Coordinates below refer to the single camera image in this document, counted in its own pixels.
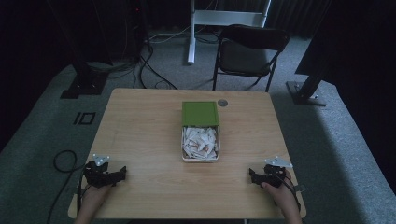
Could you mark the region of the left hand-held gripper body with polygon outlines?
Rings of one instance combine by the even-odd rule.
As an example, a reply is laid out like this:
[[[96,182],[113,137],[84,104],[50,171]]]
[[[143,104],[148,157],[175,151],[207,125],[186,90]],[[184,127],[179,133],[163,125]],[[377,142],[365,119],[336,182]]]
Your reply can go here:
[[[114,186],[115,181],[107,171],[109,159],[109,156],[92,155],[92,160],[86,163],[83,171],[83,175],[89,185],[96,188],[108,185]]]

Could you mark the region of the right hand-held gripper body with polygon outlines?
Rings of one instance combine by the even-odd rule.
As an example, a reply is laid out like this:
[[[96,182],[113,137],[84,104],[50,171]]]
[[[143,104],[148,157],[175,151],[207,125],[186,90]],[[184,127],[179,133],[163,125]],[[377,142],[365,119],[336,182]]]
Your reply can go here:
[[[286,177],[286,169],[293,167],[290,161],[286,161],[278,156],[265,159],[264,163],[264,182],[276,188],[282,184],[282,181]]]

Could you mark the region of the green box sleeve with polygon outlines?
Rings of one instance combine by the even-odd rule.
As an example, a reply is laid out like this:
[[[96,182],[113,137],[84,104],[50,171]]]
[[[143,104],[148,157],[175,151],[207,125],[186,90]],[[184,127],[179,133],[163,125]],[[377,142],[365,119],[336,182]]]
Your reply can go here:
[[[215,102],[183,102],[182,125],[219,126],[219,113]]]

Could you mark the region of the person's left hand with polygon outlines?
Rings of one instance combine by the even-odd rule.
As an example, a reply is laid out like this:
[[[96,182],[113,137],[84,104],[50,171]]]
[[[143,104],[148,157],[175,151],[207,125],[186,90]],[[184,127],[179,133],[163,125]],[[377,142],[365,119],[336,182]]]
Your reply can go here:
[[[101,188],[88,186],[82,197],[82,203],[78,211],[78,215],[80,217],[92,217],[104,203],[111,188],[111,185],[103,186]]]

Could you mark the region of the person's right hand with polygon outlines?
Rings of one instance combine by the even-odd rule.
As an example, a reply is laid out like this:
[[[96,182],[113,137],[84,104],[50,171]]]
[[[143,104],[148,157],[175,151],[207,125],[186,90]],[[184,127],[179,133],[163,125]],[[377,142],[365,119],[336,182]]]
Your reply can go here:
[[[276,188],[266,182],[262,182],[262,187],[273,197],[276,205],[282,211],[284,217],[299,217],[300,211],[290,188],[293,186],[289,172],[286,172],[285,183]]]

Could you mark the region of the black metal stand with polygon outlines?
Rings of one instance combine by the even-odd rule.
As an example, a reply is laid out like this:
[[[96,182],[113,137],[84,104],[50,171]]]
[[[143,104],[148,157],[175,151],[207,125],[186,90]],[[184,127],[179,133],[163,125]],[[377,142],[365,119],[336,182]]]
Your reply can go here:
[[[326,66],[326,60],[319,60],[315,63],[300,62],[296,73],[306,74],[308,78],[305,82],[288,81],[286,83],[296,105],[327,105],[318,89],[318,85],[325,75]]]
[[[85,62],[73,63],[76,76],[61,99],[77,99],[80,95],[101,95],[106,85],[108,72],[91,69]]]

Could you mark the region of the black folding chair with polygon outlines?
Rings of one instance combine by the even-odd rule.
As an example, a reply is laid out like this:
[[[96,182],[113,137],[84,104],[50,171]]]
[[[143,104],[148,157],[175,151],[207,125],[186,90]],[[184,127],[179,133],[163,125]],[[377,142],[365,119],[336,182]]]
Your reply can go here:
[[[280,29],[233,24],[219,34],[213,72],[214,91],[218,75],[255,77],[256,85],[268,77],[265,91],[269,91],[280,53],[290,42],[290,35]]]

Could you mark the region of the white desk frame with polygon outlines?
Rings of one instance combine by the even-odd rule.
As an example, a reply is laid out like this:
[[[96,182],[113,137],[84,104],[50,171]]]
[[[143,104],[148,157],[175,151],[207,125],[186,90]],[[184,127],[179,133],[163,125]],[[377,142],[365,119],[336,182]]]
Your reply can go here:
[[[190,41],[188,51],[188,64],[195,62],[195,26],[228,26],[232,24],[243,24],[253,27],[264,27],[268,18],[268,13],[272,0],[265,0],[262,12],[243,12],[243,11],[224,11],[196,9],[195,0],[191,0],[191,25],[190,25]]]

